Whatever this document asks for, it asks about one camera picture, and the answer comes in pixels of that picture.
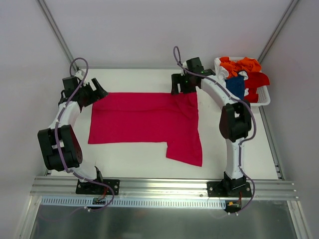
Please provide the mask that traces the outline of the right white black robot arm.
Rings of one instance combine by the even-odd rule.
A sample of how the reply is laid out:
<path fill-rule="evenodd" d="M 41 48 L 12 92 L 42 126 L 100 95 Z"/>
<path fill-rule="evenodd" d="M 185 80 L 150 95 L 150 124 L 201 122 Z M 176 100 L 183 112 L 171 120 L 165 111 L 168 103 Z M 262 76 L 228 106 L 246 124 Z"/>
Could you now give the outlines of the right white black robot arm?
<path fill-rule="evenodd" d="M 182 62 L 175 57 L 182 69 L 171 77 L 173 95 L 206 92 L 221 109 L 219 131 L 226 141 L 227 163 L 223 179 L 208 191 L 221 197 L 251 197 L 247 176 L 243 173 L 243 143 L 252 129 L 250 104 L 234 96 L 211 69 L 204 69 L 198 57 Z"/>

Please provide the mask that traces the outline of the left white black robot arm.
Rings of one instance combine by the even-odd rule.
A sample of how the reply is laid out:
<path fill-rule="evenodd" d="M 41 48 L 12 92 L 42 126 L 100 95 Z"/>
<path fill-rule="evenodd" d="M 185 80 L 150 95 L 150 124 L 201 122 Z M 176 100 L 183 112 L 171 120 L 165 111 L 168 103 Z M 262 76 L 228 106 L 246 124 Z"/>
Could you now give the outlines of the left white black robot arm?
<path fill-rule="evenodd" d="M 62 80 L 64 89 L 58 102 L 58 113 L 52 124 L 37 133 L 43 161 L 48 170 L 65 171 L 78 178 L 79 194 L 106 196 L 101 171 L 85 162 L 73 130 L 83 108 L 108 95 L 96 78 L 86 82 L 80 72 Z"/>

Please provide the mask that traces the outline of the crimson pink t shirt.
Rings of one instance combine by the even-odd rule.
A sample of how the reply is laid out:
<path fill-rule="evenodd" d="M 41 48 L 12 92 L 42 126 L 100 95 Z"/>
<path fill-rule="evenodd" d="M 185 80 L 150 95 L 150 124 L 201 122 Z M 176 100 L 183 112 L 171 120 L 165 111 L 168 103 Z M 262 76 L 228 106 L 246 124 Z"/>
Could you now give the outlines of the crimson pink t shirt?
<path fill-rule="evenodd" d="M 92 106 L 88 143 L 162 143 L 166 157 L 202 166 L 197 93 L 109 93 Z"/>

